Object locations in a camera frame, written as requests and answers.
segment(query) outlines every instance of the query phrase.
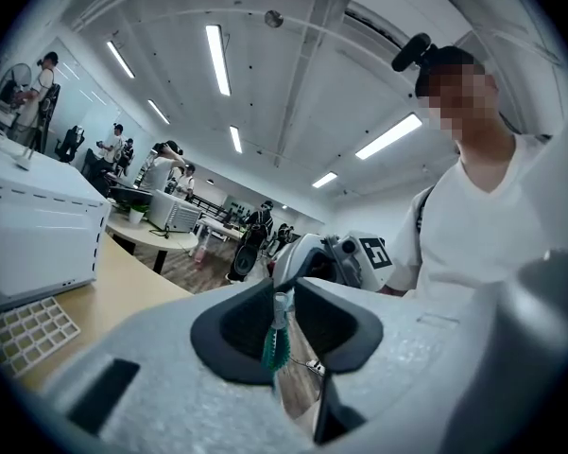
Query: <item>v-neck collar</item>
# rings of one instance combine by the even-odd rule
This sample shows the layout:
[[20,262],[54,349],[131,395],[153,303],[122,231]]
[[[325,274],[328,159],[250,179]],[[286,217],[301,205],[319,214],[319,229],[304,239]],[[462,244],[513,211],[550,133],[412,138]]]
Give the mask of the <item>v-neck collar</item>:
[[468,193],[473,194],[475,197],[486,200],[486,199],[494,199],[498,197],[500,194],[504,193],[504,191],[510,186],[511,183],[517,177],[519,173],[521,157],[525,152],[525,143],[523,140],[519,139],[517,136],[514,137],[514,153],[512,153],[512,158],[510,158],[510,162],[508,162],[507,172],[502,179],[502,182],[498,184],[491,192],[486,192],[482,190],[477,185],[473,183],[473,181],[469,178],[464,169],[464,165],[462,164],[462,160],[458,158],[456,163],[456,173],[459,176],[460,181],[463,183],[464,188],[468,191]]

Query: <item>black and white label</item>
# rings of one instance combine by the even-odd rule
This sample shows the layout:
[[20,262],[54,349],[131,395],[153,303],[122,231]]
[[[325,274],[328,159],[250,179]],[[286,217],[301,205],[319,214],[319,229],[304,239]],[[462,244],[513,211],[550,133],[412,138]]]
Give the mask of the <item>black and white label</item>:
[[360,238],[359,242],[374,269],[392,265],[385,252],[385,241],[383,239],[378,237]]

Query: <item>green brush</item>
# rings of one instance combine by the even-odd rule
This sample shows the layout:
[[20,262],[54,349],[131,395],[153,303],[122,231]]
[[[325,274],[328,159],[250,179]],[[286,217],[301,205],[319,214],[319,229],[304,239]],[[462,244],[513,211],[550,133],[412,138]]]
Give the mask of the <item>green brush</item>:
[[263,365],[270,372],[277,372],[290,360],[290,338],[287,334],[285,305],[287,296],[277,292],[273,297],[273,323],[267,331],[263,348]]

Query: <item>white grid tray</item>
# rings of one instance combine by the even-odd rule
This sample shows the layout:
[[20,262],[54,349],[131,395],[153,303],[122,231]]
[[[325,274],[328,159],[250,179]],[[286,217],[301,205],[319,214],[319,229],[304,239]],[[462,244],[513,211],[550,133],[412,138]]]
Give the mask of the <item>white grid tray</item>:
[[7,375],[20,376],[78,334],[54,298],[0,313],[0,365]]

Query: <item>fan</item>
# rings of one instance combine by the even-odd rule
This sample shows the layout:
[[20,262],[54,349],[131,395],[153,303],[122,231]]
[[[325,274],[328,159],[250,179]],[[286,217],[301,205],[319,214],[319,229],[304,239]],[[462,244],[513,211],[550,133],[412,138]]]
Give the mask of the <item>fan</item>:
[[31,69],[27,64],[19,63],[13,65],[2,77],[0,82],[0,108],[6,108],[10,112],[16,108],[14,104],[15,94],[19,91],[26,91],[31,84]]

